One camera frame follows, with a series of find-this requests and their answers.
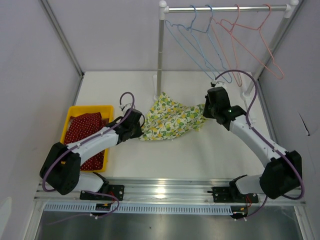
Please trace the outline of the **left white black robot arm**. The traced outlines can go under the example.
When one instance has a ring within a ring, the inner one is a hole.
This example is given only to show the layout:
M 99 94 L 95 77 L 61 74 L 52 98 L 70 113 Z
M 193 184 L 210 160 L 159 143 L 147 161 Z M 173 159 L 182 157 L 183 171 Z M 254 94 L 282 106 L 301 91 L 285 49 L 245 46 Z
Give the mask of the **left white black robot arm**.
M 94 155 L 127 140 L 140 137 L 143 114 L 130 108 L 124 116 L 107 124 L 98 132 L 70 144 L 55 143 L 39 172 L 42 189 L 67 195 L 72 191 L 91 193 L 97 200 L 108 196 L 107 183 L 98 173 L 83 173 L 81 166 Z

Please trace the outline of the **red polka dot skirt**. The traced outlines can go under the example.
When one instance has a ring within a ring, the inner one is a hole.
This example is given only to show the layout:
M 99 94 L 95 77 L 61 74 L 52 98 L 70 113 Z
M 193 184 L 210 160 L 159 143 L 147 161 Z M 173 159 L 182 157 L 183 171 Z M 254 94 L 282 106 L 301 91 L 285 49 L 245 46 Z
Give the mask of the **red polka dot skirt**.
M 85 113 L 71 117 L 64 136 L 65 145 L 81 141 L 100 131 L 107 123 L 108 118 L 103 118 L 100 112 Z M 81 171 L 101 171 L 104 166 L 105 151 L 101 151 L 89 158 L 80 167 Z

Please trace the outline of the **lemon print skirt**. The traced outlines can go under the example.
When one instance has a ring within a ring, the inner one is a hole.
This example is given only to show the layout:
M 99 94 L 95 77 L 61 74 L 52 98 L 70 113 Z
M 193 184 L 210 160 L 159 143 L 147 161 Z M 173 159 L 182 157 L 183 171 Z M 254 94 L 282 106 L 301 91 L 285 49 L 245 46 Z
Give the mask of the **lemon print skirt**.
M 204 104 L 186 106 L 162 92 L 146 114 L 139 140 L 173 140 L 190 131 L 199 131 L 207 120 L 204 109 Z

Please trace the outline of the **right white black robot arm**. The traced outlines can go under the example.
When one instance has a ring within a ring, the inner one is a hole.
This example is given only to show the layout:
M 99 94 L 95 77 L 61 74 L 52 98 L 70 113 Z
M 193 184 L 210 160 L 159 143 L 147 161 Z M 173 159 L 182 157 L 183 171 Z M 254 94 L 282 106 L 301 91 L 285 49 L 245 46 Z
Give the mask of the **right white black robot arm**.
M 227 131 L 242 140 L 264 167 L 261 175 L 243 175 L 231 181 L 228 196 L 239 202 L 246 194 L 264 193 L 270 199 L 288 197 L 288 192 L 303 187 L 302 157 L 287 151 L 263 136 L 249 121 L 249 114 L 240 106 L 230 104 L 224 87 L 213 87 L 205 96 L 203 116 L 214 119 Z

